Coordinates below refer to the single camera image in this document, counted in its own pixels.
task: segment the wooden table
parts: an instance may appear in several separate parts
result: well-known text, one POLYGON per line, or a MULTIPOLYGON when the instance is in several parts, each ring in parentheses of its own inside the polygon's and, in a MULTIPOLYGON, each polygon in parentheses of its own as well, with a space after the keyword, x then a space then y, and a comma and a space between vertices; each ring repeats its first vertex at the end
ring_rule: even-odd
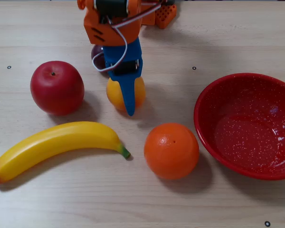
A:
POLYGON ((285 228, 285 180, 236 174, 200 145, 194 172, 164 181, 143 156, 155 126, 194 130, 195 101, 213 80, 256 72, 285 81, 285 2, 183 2, 167 29, 143 27, 147 99, 132 118, 115 111, 108 79, 92 67, 84 15, 75 2, 0 2, 0 156, 43 129, 86 120, 116 130, 134 159, 92 149, 37 165, 0 186, 0 228, 285 228), (48 116, 30 94, 32 73, 50 60, 71 63, 85 83, 84 105, 66 117, 48 116))

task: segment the purple fruit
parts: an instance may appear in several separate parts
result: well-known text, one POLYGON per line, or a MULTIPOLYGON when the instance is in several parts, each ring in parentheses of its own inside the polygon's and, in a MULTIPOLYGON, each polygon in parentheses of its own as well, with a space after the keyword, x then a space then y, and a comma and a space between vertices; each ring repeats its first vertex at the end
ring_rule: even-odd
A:
MULTIPOLYGON (((94 56, 96 56, 98 53, 103 52, 103 46, 101 45, 94 45, 92 52, 91 52, 91 58, 93 59, 94 56)), ((105 68, 105 57, 104 55, 98 56, 94 60, 94 64, 97 68, 99 69, 104 69, 105 68)))

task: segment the speckled red bowl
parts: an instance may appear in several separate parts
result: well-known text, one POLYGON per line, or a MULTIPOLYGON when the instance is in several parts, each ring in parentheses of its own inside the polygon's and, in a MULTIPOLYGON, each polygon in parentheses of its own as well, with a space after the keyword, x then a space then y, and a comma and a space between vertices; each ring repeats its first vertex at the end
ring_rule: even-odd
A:
POLYGON ((252 73, 222 77, 200 94, 194 123, 223 165, 257 179, 285 179, 284 82, 252 73))

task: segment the orange fruit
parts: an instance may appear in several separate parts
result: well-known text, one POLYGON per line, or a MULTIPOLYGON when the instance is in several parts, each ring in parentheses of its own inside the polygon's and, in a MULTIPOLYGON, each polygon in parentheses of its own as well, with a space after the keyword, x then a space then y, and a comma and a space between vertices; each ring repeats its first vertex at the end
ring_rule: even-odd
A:
POLYGON ((185 177, 199 159, 199 144, 193 133, 179 123, 164 123, 148 135, 144 156, 150 169, 164 179, 185 177))
MULTIPOLYGON (((144 82, 142 77, 138 77, 134 83, 135 89, 135 108, 141 106, 146 98, 146 90, 144 88, 144 82)), ((120 89, 120 85, 117 81, 112 81, 109 78, 108 84, 106 86, 106 95, 109 101, 114 105, 114 107, 121 111, 126 111, 124 105, 123 94, 120 89)))

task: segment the fake banana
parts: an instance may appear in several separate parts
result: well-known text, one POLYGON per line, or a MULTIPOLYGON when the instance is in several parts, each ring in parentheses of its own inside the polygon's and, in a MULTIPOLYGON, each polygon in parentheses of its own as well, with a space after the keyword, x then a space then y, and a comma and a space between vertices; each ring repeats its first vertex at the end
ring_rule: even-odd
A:
POLYGON ((108 126, 96 122, 65 123, 32 135, 6 151, 0 157, 0 184, 47 158, 83 148, 110 149, 124 158, 130 157, 108 126))

